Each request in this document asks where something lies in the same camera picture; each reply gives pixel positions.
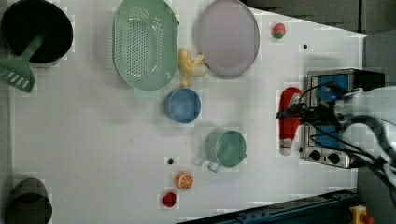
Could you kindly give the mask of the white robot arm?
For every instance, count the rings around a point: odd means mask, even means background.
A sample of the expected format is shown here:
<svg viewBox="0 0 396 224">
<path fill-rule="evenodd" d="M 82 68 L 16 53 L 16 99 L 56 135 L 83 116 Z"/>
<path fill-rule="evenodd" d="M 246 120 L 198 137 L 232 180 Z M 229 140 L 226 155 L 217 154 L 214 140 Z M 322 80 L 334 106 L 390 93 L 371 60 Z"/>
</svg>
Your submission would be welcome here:
<svg viewBox="0 0 396 224">
<path fill-rule="evenodd" d="M 349 157 L 371 169 L 375 175 L 382 178 L 387 185 L 390 198 L 395 198 L 395 146 L 392 140 L 395 135 L 389 130 L 395 125 L 395 88 L 383 87 L 364 91 L 358 89 L 344 95 L 335 94 L 330 101 L 309 106 L 301 101 L 304 97 L 297 94 L 291 99 L 291 104 L 278 111 L 278 119 L 299 119 L 318 131 L 319 135 L 330 136 L 323 131 L 322 125 L 334 125 L 342 133 L 349 126 L 361 124 L 370 129 L 374 135 L 380 154 L 376 157 L 365 149 L 357 147 L 348 141 L 337 137 L 343 144 L 342 151 Z"/>
</svg>

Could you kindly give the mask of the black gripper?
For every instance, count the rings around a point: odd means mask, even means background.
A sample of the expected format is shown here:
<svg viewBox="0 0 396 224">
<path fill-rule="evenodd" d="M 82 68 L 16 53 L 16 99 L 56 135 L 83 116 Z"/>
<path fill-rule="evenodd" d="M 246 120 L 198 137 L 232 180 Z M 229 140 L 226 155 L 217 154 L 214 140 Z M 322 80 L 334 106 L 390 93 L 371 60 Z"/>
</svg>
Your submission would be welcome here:
<svg viewBox="0 0 396 224">
<path fill-rule="evenodd" d="M 281 111 L 276 113 L 277 119 L 300 119 L 306 120 L 309 123 L 320 123 L 324 125 L 335 124 L 337 118 L 334 115 L 334 109 L 330 105 L 318 105 L 310 107 L 307 111 L 307 105 L 305 103 L 299 103 L 291 105 L 287 108 L 287 111 Z"/>
</svg>

